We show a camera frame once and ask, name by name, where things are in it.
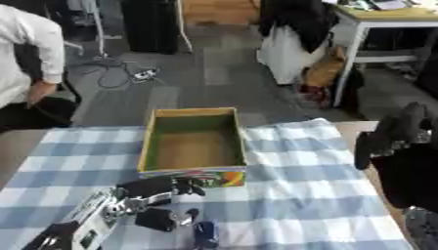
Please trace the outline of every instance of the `blue and white tablecloth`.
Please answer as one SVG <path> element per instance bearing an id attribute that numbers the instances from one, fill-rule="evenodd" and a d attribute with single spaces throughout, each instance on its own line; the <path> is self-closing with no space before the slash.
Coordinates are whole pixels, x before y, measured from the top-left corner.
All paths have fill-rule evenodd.
<path id="1" fill-rule="evenodd" d="M 0 192 L 1 249 L 21 249 L 93 189 L 135 180 L 144 128 L 53 130 Z M 337 130 L 326 120 L 242 130 L 245 187 L 180 196 L 220 230 L 219 249 L 412 249 Z M 111 249 L 190 249 L 191 229 L 160 232 L 122 222 Z"/>

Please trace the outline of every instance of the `white desk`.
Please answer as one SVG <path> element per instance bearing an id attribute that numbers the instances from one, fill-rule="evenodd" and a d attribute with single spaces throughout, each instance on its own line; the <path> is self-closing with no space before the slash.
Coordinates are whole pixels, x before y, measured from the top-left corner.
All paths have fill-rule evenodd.
<path id="1" fill-rule="evenodd" d="M 355 26 L 353 41 L 347 50 L 347 59 L 337 82 L 334 106 L 339 106 L 343 90 L 353 63 L 391 63 L 424 61 L 430 54 L 430 48 L 436 40 L 438 32 L 432 32 L 421 51 L 401 52 L 359 52 L 360 45 L 365 40 L 370 28 L 381 27 L 438 27 L 438 15 L 422 8 L 407 8 L 394 11 L 358 11 L 343 6 L 336 6 L 339 17 Z"/>

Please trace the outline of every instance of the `small object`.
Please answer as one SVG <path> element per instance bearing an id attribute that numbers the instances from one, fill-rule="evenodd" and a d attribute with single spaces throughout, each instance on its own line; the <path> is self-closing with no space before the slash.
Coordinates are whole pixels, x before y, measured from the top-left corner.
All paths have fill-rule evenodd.
<path id="1" fill-rule="evenodd" d="M 148 81 L 156 77 L 158 71 L 154 68 L 136 73 L 135 79 L 139 81 Z"/>
<path id="2" fill-rule="evenodd" d="M 219 246 L 217 226 L 212 222 L 195 224 L 195 250 L 216 249 Z"/>
<path id="3" fill-rule="evenodd" d="M 161 231 L 173 231 L 176 223 L 171 218 L 172 212 L 167 209 L 149 208 L 146 212 L 139 213 L 135 225 Z"/>
<path id="4" fill-rule="evenodd" d="M 199 215 L 199 210 L 193 208 L 187 211 L 183 218 L 179 218 L 176 214 L 172 214 L 171 219 L 175 221 L 178 226 L 190 227 L 194 225 L 198 215 Z"/>

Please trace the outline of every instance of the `cardboard box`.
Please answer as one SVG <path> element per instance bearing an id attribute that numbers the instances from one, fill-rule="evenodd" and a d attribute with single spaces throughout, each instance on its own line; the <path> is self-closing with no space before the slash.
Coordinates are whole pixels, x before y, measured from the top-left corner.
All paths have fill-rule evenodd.
<path id="1" fill-rule="evenodd" d="M 246 163 L 235 108 L 158 109 L 146 131 L 140 178 L 190 176 L 206 188 L 244 185 Z"/>

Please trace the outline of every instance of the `gray carpet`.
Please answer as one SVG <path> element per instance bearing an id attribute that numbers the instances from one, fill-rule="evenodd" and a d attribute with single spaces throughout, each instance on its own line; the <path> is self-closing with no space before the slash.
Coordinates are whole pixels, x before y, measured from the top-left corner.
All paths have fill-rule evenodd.
<path id="1" fill-rule="evenodd" d="M 183 52 L 172 56 L 128 53 L 123 40 L 109 41 L 111 55 L 135 62 L 130 63 L 131 71 L 140 70 L 136 65 L 157 67 L 158 77 L 165 85 L 148 81 L 106 90 L 97 84 L 101 72 L 84 75 L 93 68 L 72 70 L 70 79 L 84 96 L 75 125 L 138 126 L 145 124 L 154 108 L 219 106 L 236 107 L 243 126 L 302 121 L 309 116 L 355 120 L 341 110 L 319 110 L 303 102 L 291 87 L 278 87 L 269 70 L 255 59 L 260 43 L 255 28 L 199 25 L 190 27 L 189 35 L 194 53 L 184 53 L 181 46 Z M 114 69 L 103 83 L 117 85 L 125 77 L 121 69 Z M 411 101 L 421 101 L 438 110 L 435 100 L 387 70 L 368 69 L 366 85 L 360 96 L 362 112 L 368 119 L 379 119 Z"/>

